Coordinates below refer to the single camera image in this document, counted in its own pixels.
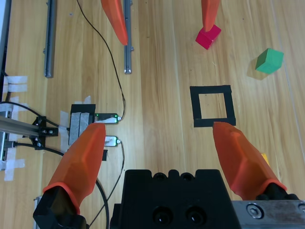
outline black cable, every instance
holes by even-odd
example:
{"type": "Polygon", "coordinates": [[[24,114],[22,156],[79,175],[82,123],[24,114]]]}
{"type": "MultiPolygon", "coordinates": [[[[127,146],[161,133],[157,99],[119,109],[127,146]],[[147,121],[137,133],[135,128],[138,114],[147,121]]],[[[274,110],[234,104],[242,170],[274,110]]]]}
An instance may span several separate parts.
{"type": "Polygon", "coordinates": [[[10,100],[11,92],[6,93],[5,101],[8,102],[10,100]]]}
{"type": "MultiPolygon", "coordinates": [[[[3,71],[3,70],[1,71],[1,73],[4,75],[4,77],[5,77],[5,76],[9,76],[9,75],[7,75],[6,72],[3,71]]],[[[8,101],[10,100],[10,95],[11,95],[11,92],[7,92],[7,93],[6,93],[6,98],[5,98],[5,101],[6,101],[6,102],[8,102],[8,101]]]]}
{"type": "Polygon", "coordinates": [[[31,144],[26,144],[26,143],[19,143],[19,142],[14,142],[14,147],[17,147],[17,146],[26,146],[26,147],[31,147],[31,148],[34,148],[36,150],[46,150],[46,151],[49,151],[49,152],[52,152],[52,153],[55,153],[57,155],[60,155],[60,156],[63,156],[63,153],[58,151],[58,150],[55,150],[55,149],[51,149],[51,148],[47,148],[47,147],[38,147],[38,146],[34,146],[34,145],[31,145],[31,144]]]}
{"type": "Polygon", "coordinates": [[[0,104],[13,104],[13,105],[15,105],[15,106],[20,106],[20,107],[22,107],[22,108],[24,108],[24,109],[26,109],[26,110],[28,110],[28,111],[31,111],[33,114],[37,115],[39,118],[41,118],[42,120],[44,120],[44,121],[50,123],[51,125],[53,125],[53,126],[55,126],[55,127],[59,127],[58,124],[56,124],[56,123],[50,121],[49,119],[47,119],[47,118],[41,116],[39,113],[37,113],[36,111],[30,109],[30,108],[27,107],[27,106],[24,106],[24,105],[21,105],[21,104],[17,104],[17,103],[14,103],[14,102],[0,102],[0,104]]]}
{"type": "MultiPolygon", "coordinates": [[[[125,164],[125,152],[124,152],[124,146],[123,146],[123,142],[121,141],[121,147],[122,147],[122,156],[123,156],[123,161],[122,161],[122,168],[121,168],[121,172],[120,175],[118,177],[118,179],[115,182],[115,185],[110,193],[110,195],[108,196],[107,201],[110,199],[111,195],[113,194],[115,187],[117,186],[117,184],[119,183],[119,180],[121,178],[123,169],[124,169],[124,164],[125,164]]],[[[92,220],[91,224],[89,224],[89,227],[91,227],[91,225],[95,222],[96,218],[99,216],[99,214],[101,213],[101,211],[103,210],[103,208],[106,207],[105,205],[102,206],[102,208],[99,210],[99,212],[97,213],[97,215],[95,216],[95,218],[92,220]]]]}
{"type": "MultiPolygon", "coordinates": [[[[34,145],[31,145],[31,144],[26,144],[26,143],[18,143],[18,142],[14,142],[14,147],[17,147],[17,146],[26,146],[26,147],[31,147],[31,148],[34,148],[36,150],[46,150],[46,151],[49,151],[49,152],[52,152],[52,153],[55,153],[57,155],[60,155],[60,156],[63,156],[63,153],[58,151],[58,150],[55,150],[55,149],[51,149],[51,148],[47,148],[47,147],[38,147],[38,146],[34,146],[34,145]]],[[[104,201],[104,205],[102,208],[105,207],[105,210],[106,210],[106,229],[109,229],[109,224],[110,224],[110,215],[109,215],[109,206],[108,206],[108,200],[109,198],[107,199],[106,198],[106,195],[105,195],[105,192],[100,184],[100,181],[98,179],[96,179],[96,182],[95,182],[97,188],[99,189],[100,193],[101,193],[101,196],[103,198],[103,201],[104,201]]]]}
{"type": "Polygon", "coordinates": [[[81,10],[81,13],[82,15],[84,16],[84,18],[86,19],[86,21],[91,25],[91,27],[99,34],[99,36],[103,39],[103,41],[105,42],[107,48],[108,48],[108,51],[110,53],[110,56],[111,56],[111,59],[112,59],[112,63],[113,63],[113,67],[114,67],[114,70],[115,70],[115,74],[116,74],[116,78],[118,80],[118,83],[119,83],[119,87],[120,87],[120,90],[121,90],[121,93],[122,93],[122,100],[123,100],[123,115],[122,115],[122,119],[124,118],[125,116],[125,109],[126,109],[126,100],[125,100],[125,96],[124,96],[124,93],[123,93],[123,89],[122,89],[122,86],[121,86],[121,82],[120,82],[120,79],[119,79],[119,75],[118,75],[118,71],[116,70],[116,66],[115,66],[115,62],[114,62],[114,59],[113,59],[113,56],[112,56],[112,52],[108,46],[108,43],[106,42],[106,40],[104,39],[104,37],[101,35],[101,33],[92,25],[92,23],[87,19],[86,15],[84,14],[84,12],[82,11],[82,8],[81,8],[81,5],[79,3],[79,0],[77,0],[77,3],[78,3],[78,6],[80,7],[80,10],[81,10]]]}
{"type": "Polygon", "coordinates": [[[96,184],[97,188],[99,189],[99,191],[100,191],[100,193],[102,195],[103,201],[104,201],[105,210],[106,210],[106,229],[109,229],[110,215],[109,215],[108,199],[106,198],[105,192],[102,189],[102,186],[100,185],[99,180],[96,180],[95,184],[96,184]]]}

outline metal bolt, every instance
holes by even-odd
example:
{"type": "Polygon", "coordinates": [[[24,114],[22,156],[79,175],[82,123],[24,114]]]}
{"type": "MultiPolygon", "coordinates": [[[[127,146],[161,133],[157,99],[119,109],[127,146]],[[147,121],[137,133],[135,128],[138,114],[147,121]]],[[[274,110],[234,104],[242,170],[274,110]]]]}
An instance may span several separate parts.
{"type": "Polygon", "coordinates": [[[249,204],[247,206],[247,211],[254,219],[261,219],[263,217],[263,213],[257,205],[249,204]]]}
{"type": "Polygon", "coordinates": [[[300,204],[300,205],[299,205],[299,209],[300,209],[303,213],[305,213],[305,204],[300,204]]]}

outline red cube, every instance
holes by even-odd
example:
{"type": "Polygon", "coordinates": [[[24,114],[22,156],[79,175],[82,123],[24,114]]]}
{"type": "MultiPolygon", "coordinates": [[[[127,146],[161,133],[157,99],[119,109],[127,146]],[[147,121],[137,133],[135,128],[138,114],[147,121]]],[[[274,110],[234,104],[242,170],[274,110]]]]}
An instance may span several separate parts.
{"type": "Polygon", "coordinates": [[[205,49],[209,49],[209,47],[214,43],[218,35],[220,34],[221,29],[214,25],[210,31],[205,32],[203,28],[199,31],[199,34],[196,38],[198,44],[203,46],[205,49]]]}

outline wooden table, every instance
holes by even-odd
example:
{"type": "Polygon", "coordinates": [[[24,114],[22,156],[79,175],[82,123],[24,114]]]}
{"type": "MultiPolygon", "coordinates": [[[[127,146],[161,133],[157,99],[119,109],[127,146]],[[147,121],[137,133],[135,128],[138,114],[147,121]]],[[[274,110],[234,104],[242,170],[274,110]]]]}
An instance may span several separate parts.
{"type": "MultiPolygon", "coordinates": [[[[177,169],[221,169],[212,128],[194,128],[190,86],[232,88],[237,128],[261,152],[290,193],[305,198],[305,25],[302,0],[222,0],[216,24],[222,29],[209,51],[195,42],[201,29],[200,1],[134,0],[132,5],[132,75],[123,73],[123,46],[99,0],[80,1],[88,19],[112,50],[126,97],[126,117],[108,125],[125,147],[124,169],[152,173],[177,169]],[[254,70],[266,48],[285,53],[280,70],[254,70]]],[[[54,78],[43,76],[47,5],[40,0],[13,0],[6,72],[27,75],[28,91],[15,93],[21,103],[59,123],[60,111],[91,96],[96,112],[122,113],[122,98],[107,48],[85,21],[76,0],[58,1],[54,78]]],[[[223,97],[201,96],[203,118],[224,117],[223,97]]],[[[34,115],[19,114],[32,122],[34,115]]],[[[60,149],[60,137],[47,146],[60,149]]],[[[18,147],[25,168],[4,182],[0,173],[0,227],[32,228],[33,199],[41,195],[60,157],[18,147]]],[[[99,179],[106,195],[122,163],[120,146],[110,148],[99,179]]],[[[123,177],[109,200],[110,212],[121,201],[123,177]]],[[[229,191],[232,199],[238,196],[229,191]]],[[[91,222],[103,205],[97,190],[81,206],[91,222]]],[[[104,211],[92,228],[105,227],[104,211]]]]}

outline black square outline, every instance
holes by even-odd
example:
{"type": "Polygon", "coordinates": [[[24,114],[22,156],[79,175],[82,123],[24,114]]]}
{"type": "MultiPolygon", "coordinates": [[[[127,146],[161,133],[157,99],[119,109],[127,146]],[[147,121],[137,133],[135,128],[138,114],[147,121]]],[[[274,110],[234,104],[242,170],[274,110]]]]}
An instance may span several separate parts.
{"type": "Polygon", "coordinates": [[[232,90],[230,85],[221,86],[190,86],[194,127],[211,127],[214,122],[225,122],[236,125],[236,118],[232,100],[232,90]],[[224,94],[226,118],[202,119],[199,95],[200,94],[224,94]]]}

